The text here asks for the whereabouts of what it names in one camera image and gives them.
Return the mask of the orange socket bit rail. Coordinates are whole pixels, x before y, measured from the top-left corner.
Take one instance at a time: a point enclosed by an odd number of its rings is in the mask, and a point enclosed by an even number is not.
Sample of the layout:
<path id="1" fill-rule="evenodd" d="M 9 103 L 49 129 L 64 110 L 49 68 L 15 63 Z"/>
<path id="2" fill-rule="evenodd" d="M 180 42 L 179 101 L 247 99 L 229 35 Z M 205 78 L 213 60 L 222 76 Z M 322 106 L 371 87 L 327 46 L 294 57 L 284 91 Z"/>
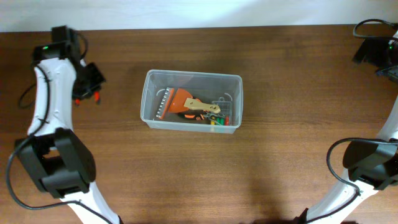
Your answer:
<path id="1" fill-rule="evenodd" d="M 156 118 L 158 118 L 158 119 L 164 118 L 164 116 L 165 116 L 166 112 L 168 111 L 168 108 L 171 104 L 171 100 L 174 96 L 174 93 L 175 93 L 174 88 L 168 87 L 165 89 L 164 95 L 161 98 L 159 108 L 155 115 Z"/>

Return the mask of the orange-handled needle-nose pliers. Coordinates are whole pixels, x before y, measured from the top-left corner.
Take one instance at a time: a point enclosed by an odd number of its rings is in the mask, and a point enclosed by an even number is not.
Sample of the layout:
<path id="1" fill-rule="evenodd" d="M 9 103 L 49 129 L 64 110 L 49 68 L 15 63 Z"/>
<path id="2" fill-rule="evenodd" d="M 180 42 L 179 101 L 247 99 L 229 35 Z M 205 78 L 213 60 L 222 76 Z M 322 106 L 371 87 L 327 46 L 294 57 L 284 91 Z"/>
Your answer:
<path id="1" fill-rule="evenodd" d="M 210 125 L 224 126 L 226 124 L 226 117 L 210 112 L 199 112 L 199 113 L 178 113 L 180 118 L 187 119 L 190 121 L 205 121 L 207 120 Z"/>

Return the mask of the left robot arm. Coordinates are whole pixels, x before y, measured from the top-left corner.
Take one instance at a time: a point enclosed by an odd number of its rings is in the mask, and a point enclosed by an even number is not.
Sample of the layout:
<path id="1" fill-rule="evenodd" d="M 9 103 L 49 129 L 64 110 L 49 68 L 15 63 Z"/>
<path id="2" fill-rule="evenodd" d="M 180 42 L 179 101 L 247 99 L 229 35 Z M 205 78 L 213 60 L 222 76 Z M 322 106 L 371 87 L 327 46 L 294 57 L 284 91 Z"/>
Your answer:
<path id="1" fill-rule="evenodd" d="M 36 77 L 35 110 L 27 137 L 16 141 L 6 166 L 6 185 L 13 200 L 29 210 L 68 205 L 82 223 L 121 223 L 106 203 L 96 180 L 95 159 L 73 131 L 72 105 L 93 97 L 106 81 L 94 63 L 86 63 L 87 39 L 78 31 L 58 26 L 51 43 L 37 46 L 31 69 Z M 11 186 L 11 164 L 18 158 L 34 185 L 58 203 L 27 205 Z"/>

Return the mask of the clear screwdriver bit case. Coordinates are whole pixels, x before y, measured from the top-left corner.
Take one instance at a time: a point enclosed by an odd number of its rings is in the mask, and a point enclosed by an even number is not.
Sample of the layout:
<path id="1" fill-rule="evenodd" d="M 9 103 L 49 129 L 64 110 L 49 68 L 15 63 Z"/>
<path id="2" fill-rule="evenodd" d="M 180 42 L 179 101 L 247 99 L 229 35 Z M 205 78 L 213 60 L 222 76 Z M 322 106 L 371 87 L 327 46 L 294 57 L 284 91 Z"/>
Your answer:
<path id="1" fill-rule="evenodd" d="M 213 104 L 220 107 L 220 112 L 210 116 L 212 125 L 230 126 L 232 125 L 233 115 L 233 103 L 223 97 L 220 97 L 216 101 L 212 101 Z"/>

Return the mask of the orange scraper with wooden handle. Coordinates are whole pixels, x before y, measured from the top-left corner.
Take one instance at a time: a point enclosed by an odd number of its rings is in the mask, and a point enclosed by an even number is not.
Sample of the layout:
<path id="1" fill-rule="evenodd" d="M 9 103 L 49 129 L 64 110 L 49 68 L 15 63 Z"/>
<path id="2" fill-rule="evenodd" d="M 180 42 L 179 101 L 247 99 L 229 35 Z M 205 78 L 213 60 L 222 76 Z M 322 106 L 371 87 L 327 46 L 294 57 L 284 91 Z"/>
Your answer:
<path id="1" fill-rule="evenodd" d="M 193 96 L 182 88 L 179 88 L 174 94 L 174 98 L 169 106 L 170 113 L 182 113 L 188 110 L 203 110 L 212 113 L 220 113 L 221 109 L 218 105 L 207 104 L 194 99 Z"/>

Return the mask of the small red-handled cutting pliers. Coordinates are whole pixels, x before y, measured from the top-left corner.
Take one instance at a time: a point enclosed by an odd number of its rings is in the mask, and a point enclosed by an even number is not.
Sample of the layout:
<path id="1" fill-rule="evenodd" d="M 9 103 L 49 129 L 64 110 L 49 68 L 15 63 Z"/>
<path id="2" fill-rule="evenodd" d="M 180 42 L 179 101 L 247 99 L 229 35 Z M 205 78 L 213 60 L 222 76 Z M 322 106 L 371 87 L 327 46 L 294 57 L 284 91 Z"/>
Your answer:
<path id="1" fill-rule="evenodd" d="M 95 103 L 97 105 L 99 105 L 101 103 L 100 93 L 98 91 L 95 91 L 93 96 L 94 96 Z M 79 106 L 80 105 L 80 99 L 75 99 L 74 103 L 75 103 L 76 106 Z"/>

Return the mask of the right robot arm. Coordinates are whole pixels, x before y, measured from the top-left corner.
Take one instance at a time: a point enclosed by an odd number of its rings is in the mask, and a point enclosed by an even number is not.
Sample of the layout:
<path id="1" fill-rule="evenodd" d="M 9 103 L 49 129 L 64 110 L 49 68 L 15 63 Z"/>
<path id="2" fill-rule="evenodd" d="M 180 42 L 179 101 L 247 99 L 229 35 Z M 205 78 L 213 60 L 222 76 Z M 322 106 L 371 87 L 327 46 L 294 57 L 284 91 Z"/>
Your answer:
<path id="1" fill-rule="evenodd" d="M 397 36 L 387 40 L 366 39 L 353 58 L 377 67 L 377 75 L 397 81 Z M 337 179 L 332 189 L 314 206 L 294 218 L 294 223 L 343 223 L 370 196 L 397 185 L 397 106 L 374 139 L 345 138 L 333 143 L 332 150 L 347 143 L 343 156 L 343 173 L 338 175 L 331 163 L 327 166 Z"/>

